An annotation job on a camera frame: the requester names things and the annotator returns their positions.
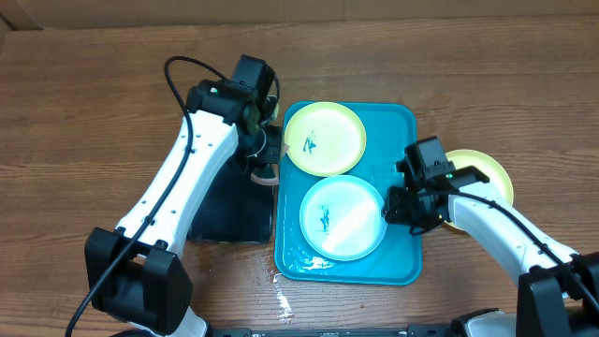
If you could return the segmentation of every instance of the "yellow plate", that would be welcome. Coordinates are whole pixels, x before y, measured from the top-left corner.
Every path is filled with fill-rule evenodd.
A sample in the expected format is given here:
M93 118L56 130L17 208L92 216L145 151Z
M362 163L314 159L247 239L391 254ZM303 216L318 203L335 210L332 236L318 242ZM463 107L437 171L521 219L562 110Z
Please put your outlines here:
M495 185L499 194L504 197L510 205L514 203L514 186L509 179L505 169L489 155L483 154L475 150L454 150L447 154L447 159L452 161L456 169L463 169L469 166L474 166L485 173L491 183ZM451 222L446 222L453 228L461 230Z
M341 174L366 150L366 129L349 108L332 102L307 105L285 129L287 154L298 168L318 177Z

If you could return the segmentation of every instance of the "blue marking on plate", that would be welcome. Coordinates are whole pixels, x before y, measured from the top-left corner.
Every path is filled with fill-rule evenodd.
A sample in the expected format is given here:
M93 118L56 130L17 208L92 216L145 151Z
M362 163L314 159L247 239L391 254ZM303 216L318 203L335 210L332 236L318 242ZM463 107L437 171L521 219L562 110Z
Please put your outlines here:
M322 222L322 226L323 229L322 231L324 231L325 233L329 233L329 206L324 205L321 207L323 213L322 213L322 217L320 218L320 221Z
M316 144L314 144L314 131L312 131L312 134L310 134L310 136L308 136L308 138L306 138L306 142L303 144L303 151L306 152L306 149L308 152L310 152L310 154L312 154L312 149L316 147Z

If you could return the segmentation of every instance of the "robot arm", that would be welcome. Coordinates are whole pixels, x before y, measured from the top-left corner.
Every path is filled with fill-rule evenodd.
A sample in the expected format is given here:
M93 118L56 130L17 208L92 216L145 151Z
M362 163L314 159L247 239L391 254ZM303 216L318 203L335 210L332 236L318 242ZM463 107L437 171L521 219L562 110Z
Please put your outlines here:
M195 135L188 135L187 125L183 125L175 144L150 187L135 207L127 214L116 230L123 229L124 236L131 238L141 226L143 218L160 198L181 162L187 146L187 138L193 138L192 153L187 159L183 172L154 217L139 238L139 242L154 245L162 241L167 251L181 258L183 245L192 219L204 199L214 176L225 162L235 153L239 136L235 124L223 123L223 117L198 110L190 115Z
M451 336L564 337L599 331L596 305L599 256L580 256L533 225L501 198L477 168L456 170L438 138L405 149L398 162L404 186L388 190L383 214L390 224L423 228L445 219L478 241L519 287L518 311L505 315L488 309L454 319ZM566 310L563 298L584 299Z
M577 252L555 240L533 225L506 202L492 183L471 183L460 188L460 192L495 201L514 214L533 234L563 262L572 261ZM552 268L557 264L539 250L539 247L524 234L512 220L488 205L465 197L449 196L447 208L449 219L470 234L504 268L517 285L522 274L533 266Z
M269 125L277 111L278 95L268 96L274 80L264 61L243 55L231 80L204 80L190 90L186 109L193 134L183 118L172 150L141 200L113 232L95 228L85 244L89 285L98 289L91 297L97 310L156 335L205 335L207 324L189 307L193 287L181 263L183 245L202 199L227 161L243 171L278 162L280 130ZM163 198L187 153L181 174ZM160 208L152 222L131 244L154 205ZM105 274L115 263L114 272ZM106 282L95 286L105 275Z

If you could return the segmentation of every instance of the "wooden table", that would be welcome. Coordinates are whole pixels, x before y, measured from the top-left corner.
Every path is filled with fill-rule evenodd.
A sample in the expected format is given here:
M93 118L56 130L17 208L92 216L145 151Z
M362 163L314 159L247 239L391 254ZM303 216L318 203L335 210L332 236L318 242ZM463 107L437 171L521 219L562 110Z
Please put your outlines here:
M599 17L215 25L8 33L0 53L0 334L64 333L88 290L83 245L112 229L180 126L173 54L230 74L266 59L282 110L299 100L396 102L418 135L501 162L516 207L580 253L599 249ZM181 91L209 77L174 65ZM409 286L294 282L273 244L189 242L193 308L216 328L402 327L486 307L516 287L467 235L423 238ZM76 335L125 328L92 308Z

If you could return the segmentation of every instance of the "blue tray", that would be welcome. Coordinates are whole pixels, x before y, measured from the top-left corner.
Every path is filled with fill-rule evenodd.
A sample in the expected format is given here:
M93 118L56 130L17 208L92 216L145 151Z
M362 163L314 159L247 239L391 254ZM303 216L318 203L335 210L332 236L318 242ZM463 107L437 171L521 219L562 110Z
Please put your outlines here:
M313 102L298 102L285 114L284 129L291 116ZM370 183L383 198L393 184L403 184L395 162L403 149L416 141L416 119L404 106L386 103L341 103L353 110L366 128L366 152L345 174ZM319 255L300 229L300 205L308 190L323 178L296 167L288 156L281 160L274 262L294 280L352 284L405 286L422 270L420 237L409 227L389 225L381 244L369 255L354 261L330 260Z

